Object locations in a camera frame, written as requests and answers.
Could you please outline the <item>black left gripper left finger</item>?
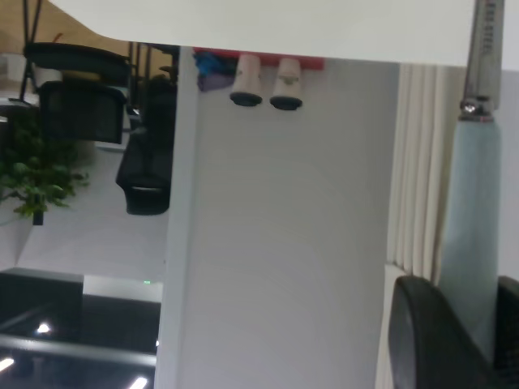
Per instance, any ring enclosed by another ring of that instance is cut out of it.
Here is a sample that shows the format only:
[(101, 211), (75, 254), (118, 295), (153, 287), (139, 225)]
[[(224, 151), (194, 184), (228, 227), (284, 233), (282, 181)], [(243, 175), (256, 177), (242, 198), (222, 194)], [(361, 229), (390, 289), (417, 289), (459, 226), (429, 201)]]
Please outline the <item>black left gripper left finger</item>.
[(423, 278), (401, 276), (394, 284), (388, 350), (395, 388), (504, 386), (441, 291)]

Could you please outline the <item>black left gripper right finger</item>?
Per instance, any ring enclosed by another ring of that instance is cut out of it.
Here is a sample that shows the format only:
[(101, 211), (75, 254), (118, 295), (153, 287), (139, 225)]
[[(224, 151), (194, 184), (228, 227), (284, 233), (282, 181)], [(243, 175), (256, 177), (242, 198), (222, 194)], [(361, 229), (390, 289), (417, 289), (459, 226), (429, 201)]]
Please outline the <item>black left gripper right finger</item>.
[(509, 388), (518, 388), (518, 339), (518, 281), (501, 276), (496, 308), (494, 368)]

